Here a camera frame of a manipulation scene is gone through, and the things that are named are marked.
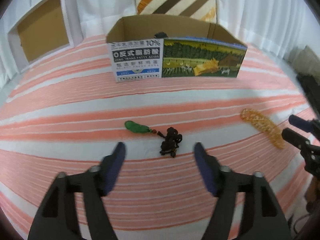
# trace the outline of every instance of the white curtain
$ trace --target white curtain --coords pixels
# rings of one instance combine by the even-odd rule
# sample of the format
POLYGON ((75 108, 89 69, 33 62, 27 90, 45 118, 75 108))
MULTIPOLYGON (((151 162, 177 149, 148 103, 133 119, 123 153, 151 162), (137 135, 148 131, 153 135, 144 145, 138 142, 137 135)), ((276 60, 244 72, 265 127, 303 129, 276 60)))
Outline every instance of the white curtain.
POLYGON ((217 20, 242 41, 288 59, 307 9, 303 0, 217 0, 217 20))
MULTIPOLYGON (((42 0, 13 0, 0 19, 0 88, 19 70, 13 58, 8 33, 42 0)), ((136 14, 135 0, 76 0, 84 38, 107 34, 122 16, 136 14)))

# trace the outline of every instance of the green field illustration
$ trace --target green field illustration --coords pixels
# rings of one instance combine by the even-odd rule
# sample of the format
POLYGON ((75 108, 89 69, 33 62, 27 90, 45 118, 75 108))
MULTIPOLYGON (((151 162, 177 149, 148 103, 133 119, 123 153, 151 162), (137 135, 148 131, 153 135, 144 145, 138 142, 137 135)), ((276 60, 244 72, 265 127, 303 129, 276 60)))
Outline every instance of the green field illustration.
POLYGON ((162 77, 236 77, 245 51, 199 41, 165 40, 162 77))

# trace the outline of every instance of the bolt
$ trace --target bolt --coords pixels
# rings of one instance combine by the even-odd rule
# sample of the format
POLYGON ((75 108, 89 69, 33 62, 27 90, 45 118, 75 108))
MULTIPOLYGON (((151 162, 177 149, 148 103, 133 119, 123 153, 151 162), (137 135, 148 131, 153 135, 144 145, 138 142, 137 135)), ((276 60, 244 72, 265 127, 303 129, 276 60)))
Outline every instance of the bolt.
POLYGON ((59 172, 59 174, 57 175, 57 178, 64 178, 67 174, 62 171, 62 172, 59 172))
POLYGON ((220 171, 230 172, 231 169, 230 169, 228 166, 221 166, 221 167, 220 167, 220 171))
POLYGON ((99 171, 100 170, 100 166, 91 166, 89 171, 90 172, 96 172, 96 171, 99 171))
POLYGON ((253 176, 257 177, 257 178, 263 178, 264 177, 264 174, 260 171, 255 171, 253 173, 253 176))

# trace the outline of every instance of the striped tablecloth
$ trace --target striped tablecloth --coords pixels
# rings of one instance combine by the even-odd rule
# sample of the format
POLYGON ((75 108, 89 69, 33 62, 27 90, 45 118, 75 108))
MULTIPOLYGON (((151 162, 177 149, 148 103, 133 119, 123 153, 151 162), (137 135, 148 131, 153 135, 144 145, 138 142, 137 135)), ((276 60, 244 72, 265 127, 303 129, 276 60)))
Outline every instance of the striped tablecloth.
MULTIPOLYGON (((248 107, 281 128, 288 126, 292 113, 314 117, 290 79, 251 46, 236 79, 116 83, 104 37, 86 39, 25 73, 2 107, 1 208, 26 239, 56 174, 83 172, 123 141, 127 157, 114 190, 104 198, 118 238, 201 239, 216 201, 206 191, 192 154, 194 143, 202 142, 234 171, 262 171, 289 216, 310 176, 297 149, 275 148, 240 119, 248 107), (125 130, 126 120, 162 132, 174 126, 183 135, 177 157, 160 156, 161 138, 125 130)), ((76 200, 81 231, 89 239, 81 194, 76 200)), ((236 236, 242 202, 239 194, 230 238, 236 236)))

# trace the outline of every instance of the cable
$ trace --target cable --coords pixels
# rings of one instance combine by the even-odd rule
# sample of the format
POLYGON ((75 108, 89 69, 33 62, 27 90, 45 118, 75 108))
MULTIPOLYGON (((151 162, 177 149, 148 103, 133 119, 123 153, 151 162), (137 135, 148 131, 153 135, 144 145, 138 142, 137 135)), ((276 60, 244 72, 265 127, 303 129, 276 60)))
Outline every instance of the cable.
POLYGON ((299 217, 299 218, 295 221, 295 223, 293 224, 293 231, 295 232, 295 234, 298 234, 298 232, 297 232, 297 230, 296 230, 296 225, 297 225, 297 223, 300 222, 302 219, 304 219, 304 218, 306 218, 306 217, 309 217, 309 216, 310 216, 310 214, 306 214, 306 215, 304 215, 304 216, 299 217))

